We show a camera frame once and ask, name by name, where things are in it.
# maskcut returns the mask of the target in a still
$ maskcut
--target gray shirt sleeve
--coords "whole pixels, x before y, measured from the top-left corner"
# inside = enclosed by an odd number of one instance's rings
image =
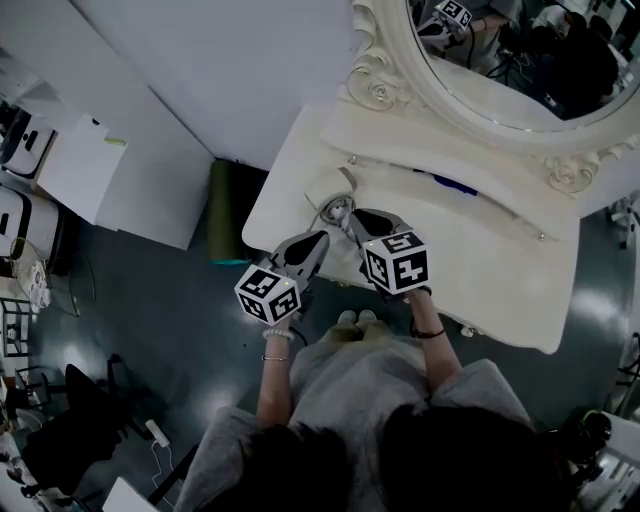
[[[509,21],[519,23],[518,17],[522,10],[522,0],[491,0],[489,5]]]
[[[242,476],[242,441],[260,431],[253,414],[235,407],[216,411],[184,482],[176,512],[192,512]]]
[[[529,415],[495,363],[484,359],[465,366],[434,393],[434,406],[482,407],[530,423]]]

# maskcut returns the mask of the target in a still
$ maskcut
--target black chair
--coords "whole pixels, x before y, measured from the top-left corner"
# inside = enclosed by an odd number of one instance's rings
[[[73,494],[89,466],[110,459],[121,435],[128,437],[126,427],[145,440],[153,439],[150,431],[135,424],[117,396],[113,365],[120,362],[118,356],[108,362],[107,393],[78,368],[67,366],[69,409],[29,434],[22,450],[22,460],[38,482],[23,488],[25,496],[51,487]]]

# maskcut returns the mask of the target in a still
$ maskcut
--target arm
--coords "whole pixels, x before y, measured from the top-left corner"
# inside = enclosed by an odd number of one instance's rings
[[[287,317],[275,328],[288,331],[290,323],[291,317]],[[288,359],[289,340],[280,336],[269,336],[264,355]],[[264,361],[256,413],[258,420],[270,425],[287,425],[292,411],[289,361]]]
[[[499,14],[489,14],[489,16],[485,16],[484,18],[480,18],[479,20],[474,20],[470,23],[470,26],[473,27],[473,31],[476,34],[480,32],[484,32],[485,30],[492,30],[494,28],[500,28],[503,25],[509,23],[509,20],[504,16]],[[464,37],[471,36],[471,29],[467,27],[464,30]]]
[[[442,322],[433,305],[431,296],[425,290],[411,290],[407,293],[415,327],[421,332],[440,332]],[[449,377],[462,369],[458,356],[453,351],[449,338],[441,334],[432,339],[421,340],[427,378],[435,391]]]

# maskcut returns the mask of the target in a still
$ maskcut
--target blue object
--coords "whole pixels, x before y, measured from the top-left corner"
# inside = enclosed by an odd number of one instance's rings
[[[437,176],[437,175],[433,175],[433,179],[436,180],[438,183],[440,183],[440,185],[444,185],[445,187],[449,187],[449,188],[455,188],[456,190],[459,190],[460,192],[463,192],[465,194],[470,194],[472,196],[477,196],[478,195],[478,191],[472,189],[471,187],[467,187],[466,185],[463,185],[462,183],[458,183],[457,181],[453,181],[450,180],[448,178],[443,178],[442,176]]]

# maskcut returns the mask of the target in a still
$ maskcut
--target black hair tie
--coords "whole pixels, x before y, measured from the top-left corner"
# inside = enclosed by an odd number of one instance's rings
[[[433,338],[437,338],[438,336],[443,335],[446,332],[445,329],[442,329],[439,332],[422,332],[415,328],[415,323],[416,323],[415,318],[411,317],[411,322],[409,324],[409,332],[411,333],[411,336],[413,336],[414,338],[418,338],[421,340],[431,340]]]

